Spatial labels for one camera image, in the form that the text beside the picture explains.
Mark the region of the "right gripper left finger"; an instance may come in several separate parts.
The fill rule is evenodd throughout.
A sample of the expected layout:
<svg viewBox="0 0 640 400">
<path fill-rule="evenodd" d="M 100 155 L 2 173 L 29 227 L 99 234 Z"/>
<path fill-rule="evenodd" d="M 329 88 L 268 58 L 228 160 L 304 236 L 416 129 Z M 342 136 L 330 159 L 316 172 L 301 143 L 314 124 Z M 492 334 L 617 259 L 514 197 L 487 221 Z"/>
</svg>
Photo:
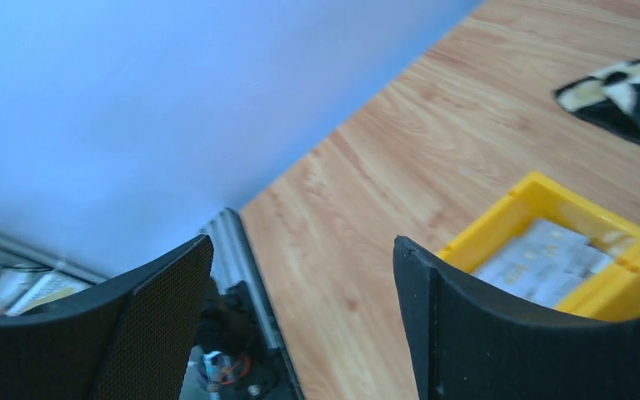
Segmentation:
<svg viewBox="0 0 640 400">
<path fill-rule="evenodd" d="M 0 315 L 0 399 L 176 399 L 213 244 L 200 235 L 141 267 L 20 315 Z"/>
</svg>

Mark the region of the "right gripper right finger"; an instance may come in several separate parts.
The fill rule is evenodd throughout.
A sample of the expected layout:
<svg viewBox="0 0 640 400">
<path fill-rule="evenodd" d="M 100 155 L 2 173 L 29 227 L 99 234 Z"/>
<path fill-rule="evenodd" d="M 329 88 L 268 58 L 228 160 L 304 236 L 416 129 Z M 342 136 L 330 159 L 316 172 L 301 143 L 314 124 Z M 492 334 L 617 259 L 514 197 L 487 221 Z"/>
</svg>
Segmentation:
<svg viewBox="0 0 640 400">
<path fill-rule="evenodd" d="M 420 398 L 640 399 L 640 317 L 539 306 L 409 237 L 396 237 L 392 265 Z"/>
</svg>

